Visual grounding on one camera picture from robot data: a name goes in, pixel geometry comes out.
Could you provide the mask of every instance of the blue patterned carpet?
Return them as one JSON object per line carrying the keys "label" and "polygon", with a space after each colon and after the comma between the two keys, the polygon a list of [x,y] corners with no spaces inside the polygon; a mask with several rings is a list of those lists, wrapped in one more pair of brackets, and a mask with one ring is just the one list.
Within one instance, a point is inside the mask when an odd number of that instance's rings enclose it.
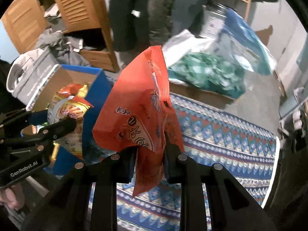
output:
{"label": "blue patterned carpet", "polygon": [[[198,163],[221,163],[261,205],[268,191],[276,152],[276,137],[243,119],[200,102],[170,93],[182,130],[185,152]],[[89,207],[93,199],[92,190]],[[118,225],[132,231],[177,231],[181,185],[162,180],[132,198],[134,179],[117,185]],[[208,230],[210,213],[203,187]]]}

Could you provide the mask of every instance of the human hand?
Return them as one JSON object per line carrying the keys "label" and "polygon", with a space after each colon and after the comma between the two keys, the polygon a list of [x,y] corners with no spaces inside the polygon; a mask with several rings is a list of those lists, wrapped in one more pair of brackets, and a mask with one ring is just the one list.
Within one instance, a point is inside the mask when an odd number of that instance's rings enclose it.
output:
{"label": "human hand", "polygon": [[19,210],[25,204],[25,196],[20,183],[5,190],[0,190],[0,204],[7,203],[10,209]]}

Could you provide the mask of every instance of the teal fabric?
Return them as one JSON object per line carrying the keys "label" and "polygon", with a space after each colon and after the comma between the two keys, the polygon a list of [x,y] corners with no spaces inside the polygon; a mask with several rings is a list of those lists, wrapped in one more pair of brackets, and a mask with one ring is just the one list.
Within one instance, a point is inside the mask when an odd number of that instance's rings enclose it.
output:
{"label": "teal fabric", "polygon": [[239,64],[205,52],[186,54],[168,68],[170,79],[178,79],[233,99],[245,93],[244,73]]}

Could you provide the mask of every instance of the orange snack bag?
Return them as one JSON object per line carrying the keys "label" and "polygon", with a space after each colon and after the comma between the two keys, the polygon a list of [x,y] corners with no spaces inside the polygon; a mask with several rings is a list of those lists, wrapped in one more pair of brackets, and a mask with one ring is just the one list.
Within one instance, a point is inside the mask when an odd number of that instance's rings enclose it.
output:
{"label": "orange snack bag", "polygon": [[166,145],[184,151],[181,129],[169,95],[169,80],[161,46],[139,54],[115,82],[93,128],[99,146],[121,151],[139,145],[133,196],[161,180]]}

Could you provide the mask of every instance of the metal can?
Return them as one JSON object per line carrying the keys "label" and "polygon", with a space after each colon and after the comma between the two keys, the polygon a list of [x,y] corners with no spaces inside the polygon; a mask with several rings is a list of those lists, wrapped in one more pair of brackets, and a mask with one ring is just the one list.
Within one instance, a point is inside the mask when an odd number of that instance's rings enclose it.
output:
{"label": "metal can", "polygon": [[222,4],[212,2],[203,5],[203,25],[200,37],[217,39],[219,32],[224,26],[228,8]]}

